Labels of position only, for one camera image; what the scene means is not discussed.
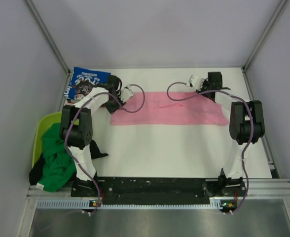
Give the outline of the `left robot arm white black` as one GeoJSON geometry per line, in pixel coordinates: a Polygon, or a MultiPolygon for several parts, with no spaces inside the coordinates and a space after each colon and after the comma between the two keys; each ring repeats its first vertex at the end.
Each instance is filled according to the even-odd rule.
{"type": "Polygon", "coordinates": [[[73,158],[76,177],[72,185],[72,197],[97,197],[101,195],[98,175],[92,158],[105,157],[93,141],[92,115],[98,108],[105,106],[113,114],[121,100],[122,81],[110,75],[105,83],[98,83],[90,92],[73,105],[62,108],[60,137],[67,153],[73,158]]]}

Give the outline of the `pink t shirt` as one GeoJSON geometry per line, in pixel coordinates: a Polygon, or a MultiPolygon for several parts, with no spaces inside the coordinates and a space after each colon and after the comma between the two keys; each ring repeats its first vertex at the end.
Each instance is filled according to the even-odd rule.
{"type": "Polygon", "coordinates": [[[123,109],[111,116],[111,125],[228,125],[228,119],[221,105],[194,92],[170,92],[171,97],[184,101],[172,101],[166,92],[146,92],[145,103],[136,113],[130,114],[123,109]]]}

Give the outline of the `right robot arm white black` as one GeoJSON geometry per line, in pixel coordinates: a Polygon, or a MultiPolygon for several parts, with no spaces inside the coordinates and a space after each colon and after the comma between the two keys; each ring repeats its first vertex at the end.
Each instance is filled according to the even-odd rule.
{"type": "Polygon", "coordinates": [[[191,76],[189,84],[198,94],[230,112],[229,135],[232,145],[228,159],[217,180],[206,182],[205,194],[209,197],[246,195],[249,176],[245,160],[251,146],[265,134],[262,103],[258,100],[247,102],[233,94],[230,88],[223,87],[221,72],[209,72],[206,79],[191,76]]]}

